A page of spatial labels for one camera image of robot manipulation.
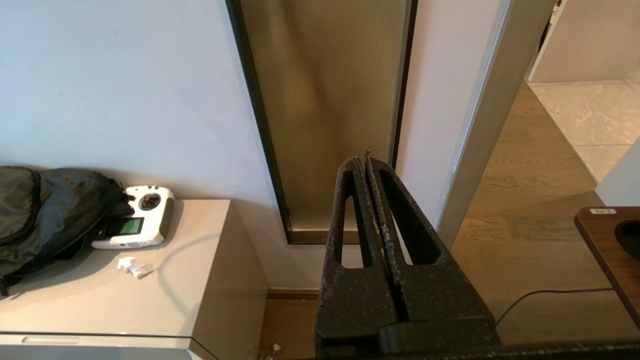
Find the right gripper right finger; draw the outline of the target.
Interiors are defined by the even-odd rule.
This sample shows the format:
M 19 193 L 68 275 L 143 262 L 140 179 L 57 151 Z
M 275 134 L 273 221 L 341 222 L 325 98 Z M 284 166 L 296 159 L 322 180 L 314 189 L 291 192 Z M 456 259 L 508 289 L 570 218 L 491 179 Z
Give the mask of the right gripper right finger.
M 394 169 L 366 155 L 397 321 L 383 345 L 498 345 L 496 321 Z

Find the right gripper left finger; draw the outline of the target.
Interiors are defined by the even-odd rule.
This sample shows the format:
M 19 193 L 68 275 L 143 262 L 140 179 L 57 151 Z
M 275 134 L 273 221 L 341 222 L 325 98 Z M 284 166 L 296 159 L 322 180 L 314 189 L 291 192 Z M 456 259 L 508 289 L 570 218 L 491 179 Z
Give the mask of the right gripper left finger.
M 346 268 L 342 262 L 348 199 L 354 203 L 361 268 Z M 318 291 L 315 344 L 374 347 L 378 333 L 396 319 L 383 241 L 365 169 L 361 159 L 354 156 L 341 164 L 336 178 Z

